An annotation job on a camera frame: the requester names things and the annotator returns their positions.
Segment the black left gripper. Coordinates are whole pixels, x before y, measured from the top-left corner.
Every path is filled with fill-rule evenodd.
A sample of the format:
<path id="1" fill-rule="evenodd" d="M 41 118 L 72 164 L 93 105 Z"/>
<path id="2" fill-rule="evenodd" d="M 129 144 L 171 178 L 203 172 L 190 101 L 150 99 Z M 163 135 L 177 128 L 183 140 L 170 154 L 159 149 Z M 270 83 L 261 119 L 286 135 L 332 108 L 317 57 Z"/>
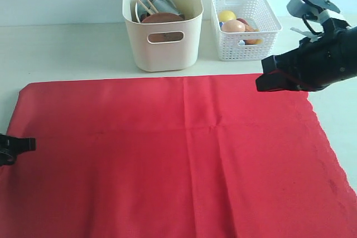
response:
<path id="1" fill-rule="evenodd" d="M 16 161 L 14 152 L 36 150 L 35 138 L 16 138 L 1 134 L 1 166 L 13 165 Z"/>

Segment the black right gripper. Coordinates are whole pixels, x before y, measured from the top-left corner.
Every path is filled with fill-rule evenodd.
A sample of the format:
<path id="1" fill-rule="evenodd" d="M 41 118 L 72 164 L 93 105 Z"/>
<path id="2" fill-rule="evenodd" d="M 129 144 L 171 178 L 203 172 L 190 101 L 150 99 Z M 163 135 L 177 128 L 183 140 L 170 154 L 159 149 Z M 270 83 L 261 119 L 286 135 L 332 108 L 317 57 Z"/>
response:
<path id="1" fill-rule="evenodd" d="M 261 64 L 263 74 L 255 80 L 259 92 L 320 91 L 355 78 L 356 27 L 333 23 L 317 41 L 301 41 L 294 52 L 268 56 Z"/>

